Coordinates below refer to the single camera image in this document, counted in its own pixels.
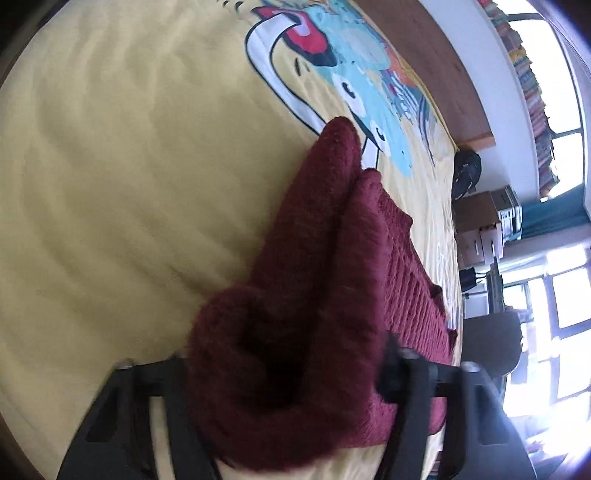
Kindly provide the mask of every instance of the white wall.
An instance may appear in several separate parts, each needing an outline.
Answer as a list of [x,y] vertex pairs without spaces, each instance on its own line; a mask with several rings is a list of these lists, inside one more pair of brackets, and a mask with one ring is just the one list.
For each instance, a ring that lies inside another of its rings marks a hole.
[[478,191],[511,184],[523,202],[539,198],[531,120],[506,48],[476,0],[420,0],[439,24],[474,83],[496,147],[479,152]]

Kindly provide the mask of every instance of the bed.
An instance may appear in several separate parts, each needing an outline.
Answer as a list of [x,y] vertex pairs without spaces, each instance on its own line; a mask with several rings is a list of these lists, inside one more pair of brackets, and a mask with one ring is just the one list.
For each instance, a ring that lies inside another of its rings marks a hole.
[[[356,5],[71,0],[35,35],[0,89],[0,412],[43,477],[56,477],[114,363],[182,348],[200,305],[248,275],[298,165],[339,115],[413,217],[415,249],[461,332],[456,146]],[[460,349],[461,337],[455,362]],[[361,480],[383,449],[281,474],[220,470]]]

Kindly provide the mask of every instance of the maroon knitted sweater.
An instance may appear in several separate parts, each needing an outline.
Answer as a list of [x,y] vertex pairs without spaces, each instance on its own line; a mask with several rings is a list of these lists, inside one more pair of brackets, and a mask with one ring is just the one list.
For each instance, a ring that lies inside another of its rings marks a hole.
[[[189,337],[191,415],[215,452],[254,470],[385,443],[395,406],[374,383],[384,332],[449,364],[441,288],[412,219],[361,170],[359,138],[332,120],[301,166],[245,284],[201,309]],[[431,431],[444,404],[433,402]]]

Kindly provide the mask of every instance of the window frame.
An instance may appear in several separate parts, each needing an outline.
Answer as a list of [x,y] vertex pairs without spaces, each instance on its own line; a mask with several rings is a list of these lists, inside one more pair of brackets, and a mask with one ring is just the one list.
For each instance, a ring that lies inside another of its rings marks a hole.
[[[572,337],[574,335],[578,335],[580,333],[586,332],[587,330],[591,330],[591,319],[583,320],[582,322],[575,323],[574,325],[570,325],[568,327],[560,327],[558,322],[558,304],[556,302],[556,292],[554,291],[554,277],[558,277],[560,275],[570,273],[577,270],[586,270],[587,276],[591,279],[591,260],[588,260],[585,264],[580,265],[578,267],[569,268],[564,271],[560,271],[554,274],[545,274],[545,275],[538,275],[536,277],[526,278],[524,280],[519,280],[515,282],[508,283],[507,285],[503,285],[503,290],[505,288],[515,287],[517,285],[523,285],[525,291],[528,291],[528,283],[532,280],[539,280],[542,279],[544,282],[544,289],[546,292],[546,298],[548,301],[548,318],[550,320],[550,336],[551,338],[558,337],[561,340],[565,338]],[[571,398],[578,397],[579,395],[591,392],[591,381],[587,388],[575,392],[573,394],[567,395],[565,397],[558,397],[558,383],[560,382],[560,355],[557,357],[551,356],[548,359],[541,360],[541,362],[550,362],[550,405],[555,405],[565,400],[569,400]],[[589,412],[587,414],[587,419],[591,419],[591,403],[589,406]]]

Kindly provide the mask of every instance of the cartoon print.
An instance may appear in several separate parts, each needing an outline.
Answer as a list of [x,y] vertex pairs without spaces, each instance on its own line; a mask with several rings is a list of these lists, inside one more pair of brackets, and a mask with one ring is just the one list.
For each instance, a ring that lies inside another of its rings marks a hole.
[[364,168],[377,167],[379,152],[383,152],[403,174],[411,174],[412,156],[401,127],[403,118],[418,129],[433,161],[428,136],[436,120],[426,98],[406,77],[396,53],[357,10],[341,0],[317,0],[265,4],[252,12],[261,21],[246,36],[246,54],[302,123],[317,134],[326,125],[313,107],[279,77],[272,64],[272,52],[279,40],[333,85],[349,108],[366,136]]

